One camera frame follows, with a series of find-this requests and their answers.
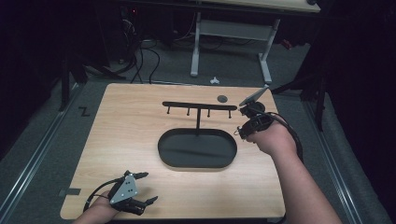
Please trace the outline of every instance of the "white metal frame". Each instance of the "white metal frame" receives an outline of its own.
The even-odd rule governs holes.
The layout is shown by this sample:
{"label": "white metal frame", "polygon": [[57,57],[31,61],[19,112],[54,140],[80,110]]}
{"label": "white metal frame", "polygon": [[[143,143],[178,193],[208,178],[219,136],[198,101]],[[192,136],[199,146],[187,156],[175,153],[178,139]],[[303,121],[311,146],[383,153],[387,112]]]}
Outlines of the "white metal frame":
{"label": "white metal frame", "polygon": [[266,46],[262,53],[259,54],[260,65],[262,66],[262,74],[264,82],[271,84],[272,79],[268,69],[267,57],[273,44],[277,27],[280,20],[275,20],[273,26],[254,25],[246,23],[228,22],[228,21],[210,21],[201,20],[201,13],[197,13],[195,28],[195,45],[192,53],[191,76],[198,76],[199,68],[199,42],[200,35],[218,35],[224,37],[244,38],[266,41]]}

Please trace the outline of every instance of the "forearm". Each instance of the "forearm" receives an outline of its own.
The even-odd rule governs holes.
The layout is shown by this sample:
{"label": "forearm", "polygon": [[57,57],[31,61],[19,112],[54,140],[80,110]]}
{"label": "forearm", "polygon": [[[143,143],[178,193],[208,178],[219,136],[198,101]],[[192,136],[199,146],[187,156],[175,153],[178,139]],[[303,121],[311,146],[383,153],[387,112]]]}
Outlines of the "forearm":
{"label": "forearm", "polygon": [[104,224],[113,219],[119,211],[111,207],[107,195],[108,191],[103,192],[73,224]]}
{"label": "forearm", "polygon": [[341,223],[311,174],[292,150],[273,155],[273,160],[289,223]]}

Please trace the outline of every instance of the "wooden tabletop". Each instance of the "wooden tabletop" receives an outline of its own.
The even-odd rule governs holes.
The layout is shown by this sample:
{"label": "wooden tabletop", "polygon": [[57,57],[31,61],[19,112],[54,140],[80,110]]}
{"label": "wooden tabletop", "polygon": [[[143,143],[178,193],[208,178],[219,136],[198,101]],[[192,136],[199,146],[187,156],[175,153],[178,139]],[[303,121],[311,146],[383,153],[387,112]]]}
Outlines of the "wooden tabletop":
{"label": "wooden tabletop", "polygon": [[[201,128],[221,129],[233,136],[237,153],[222,169],[174,168],[161,161],[158,141],[174,128],[194,128],[196,110],[167,107],[163,101],[211,105],[239,105],[259,88],[110,84],[106,88],[71,189],[61,211],[63,219],[75,219],[88,196],[101,184],[121,177],[126,170],[148,172],[136,180],[137,200],[159,196],[142,216],[119,213],[116,219],[282,217],[283,197],[271,158],[256,145],[234,135],[248,118],[238,110],[202,111]],[[223,95],[227,103],[220,103]],[[271,92],[259,99],[266,111],[276,112]],[[103,188],[111,189],[112,185]]]}
{"label": "wooden tabletop", "polygon": [[208,3],[230,4],[245,7],[265,7],[301,12],[320,12],[320,7],[306,3],[306,0],[201,0]]}

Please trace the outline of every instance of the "black cable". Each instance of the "black cable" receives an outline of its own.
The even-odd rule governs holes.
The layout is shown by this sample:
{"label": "black cable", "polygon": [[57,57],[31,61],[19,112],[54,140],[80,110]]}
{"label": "black cable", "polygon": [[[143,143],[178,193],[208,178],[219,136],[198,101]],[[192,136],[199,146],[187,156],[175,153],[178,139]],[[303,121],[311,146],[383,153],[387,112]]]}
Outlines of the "black cable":
{"label": "black cable", "polygon": [[87,211],[88,208],[90,208],[90,204],[91,204],[92,198],[93,198],[93,196],[96,195],[96,193],[97,193],[97,191],[99,191],[99,189],[101,189],[102,187],[104,187],[106,185],[109,185],[109,184],[112,184],[112,183],[117,183],[117,182],[120,182],[122,180],[123,180],[123,178],[113,179],[113,180],[107,181],[105,184],[102,184],[101,186],[99,186],[96,190],[93,191],[93,193],[90,195],[90,197],[88,197],[87,201],[85,202],[84,209],[82,210],[82,212],[85,212],[85,211]]}
{"label": "black cable", "polygon": [[153,41],[154,41],[154,44],[152,46],[144,47],[143,49],[152,49],[152,48],[156,47],[158,45],[158,40],[154,39]]}
{"label": "black cable", "polygon": [[214,48],[206,48],[203,45],[200,44],[200,48],[202,49],[208,49],[208,50],[214,50],[214,49],[218,49],[222,46],[223,42],[224,42],[224,38],[219,36],[220,42],[217,46],[215,46]]}
{"label": "black cable", "polygon": [[[186,38],[183,38],[183,39],[179,39],[179,40],[175,40],[173,43],[174,44],[176,44],[176,45],[178,45],[178,46],[181,46],[181,47],[189,47],[189,46],[192,46],[192,45],[194,45],[194,40],[189,40],[191,37],[193,37],[193,35],[191,35],[191,36],[189,36],[189,37],[186,37]],[[179,44],[178,42],[188,42],[189,44]]]}
{"label": "black cable", "polygon": [[132,78],[131,83],[134,83],[134,79],[136,78],[136,76],[138,76],[139,79],[140,79],[140,83],[143,84],[142,77],[139,74],[140,69],[142,69],[142,67],[143,67],[143,50],[142,50],[142,46],[141,45],[140,45],[139,49],[140,49],[139,50],[140,51],[140,58],[141,58],[142,62],[140,63],[140,66],[137,68],[136,73],[134,73],[134,77]]}
{"label": "black cable", "polygon": [[294,131],[294,129],[285,121],[285,119],[281,115],[274,113],[274,112],[265,113],[263,111],[255,109],[255,108],[250,108],[250,109],[257,112],[258,114],[269,116],[270,119],[274,119],[277,122],[279,122],[280,124],[282,124],[288,130],[288,132],[290,133],[291,137],[293,138],[293,140],[296,144],[298,158],[300,159],[300,161],[302,163],[304,163],[303,145],[301,144],[300,138],[298,137],[297,132]]}
{"label": "black cable", "polygon": [[196,16],[197,16],[197,12],[194,12],[194,14],[192,15],[190,29],[182,37],[180,37],[178,39],[174,39],[174,42],[178,41],[178,40],[185,39],[185,38],[189,38],[191,36],[194,36],[194,35],[190,35],[190,33],[191,33],[192,28],[194,27],[194,24],[196,23]]}
{"label": "black cable", "polygon": [[157,52],[155,52],[154,50],[152,50],[152,49],[145,49],[145,50],[149,50],[149,51],[155,53],[157,55],[157,58],[158,58],[157,64],[155,65],[154,69],[152,70],[152,72],[150,73],[150,75],[148,77],[148,83],[151,84],[151,77],[154,74],[155,70],[157,70],[158,66],[160,65],[160,55]]}
{"label": "black cable", "polygon": [[230,39],[230,38],[226,38],[226,39],[224,40],[224,43],[232,44],[232,45],[238,45],[238,46],[250,45],[250,44],[254,44],[254,43],[257,42],[257,40],[249,39],[248,41],[246,41],[246,42],[244,42],[244,43],[238,43],[238,42],[236,42],[236,41],[230,41],[230,40],[228,40],[228,39]]}
{"label": "black cable", "polygon": [[119,69],[117,71],[114,71],[114,72],[113,71],[109,71],[106,68],[99,68],[100,70],[97,70],[96,68],[94,68],[99,73],[96,73],[96,72],[92,71],[91,69],[89,69],[88,67],[85,67],[85,71],[90,73],[90,74],[96,75],[96,76],[103,76],[103,75],[108,75],[109,76],[111,74],[120,75],[122,73],[125,73],[125,72],[129,71],[133,67],[135,67],[136,64],[137,64],[137,59],[136,59],[136,57],[134,55],[134,52],[137,50],[137,48],[139,48],[138,45],[136,45],[136,44],[140,44],[140,38],[141,38],[141,36],[143,34],[143,32],[142,32],[142,24],[139,23],[139,27],[136,26],[136,24],[138,23],[137,22],[138,20],[139,20],[139,17],[135,17],[134,23],[132,23],[132,22],[130,22],[128,20],[122,20],[122,21],[127,21],[129,23],[129,25],[130,25],[129,28],[128,28],[128,34],[126,34],[128,43],[127,43],[127,49],[126,49],[125,57],[128,58],[129,55],[131,55],[131,58],[130,58],[128,64],[125,67],[123,67],[123,68],[121,68],[121,69]]}

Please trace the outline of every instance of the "white small object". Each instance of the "white small object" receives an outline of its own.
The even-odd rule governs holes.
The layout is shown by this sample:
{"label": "white small object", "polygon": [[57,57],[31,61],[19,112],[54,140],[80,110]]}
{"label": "white small object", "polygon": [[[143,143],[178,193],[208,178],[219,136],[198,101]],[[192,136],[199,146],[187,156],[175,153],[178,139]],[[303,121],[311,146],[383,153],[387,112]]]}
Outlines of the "white small object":
{"label": "white small object", "polygon": [[210,80],[210,83],[212,83],[212,84],[219,84],[220,81],[218,81],[218,79],[217,79],[216,77],[213,77],[213,79]]}

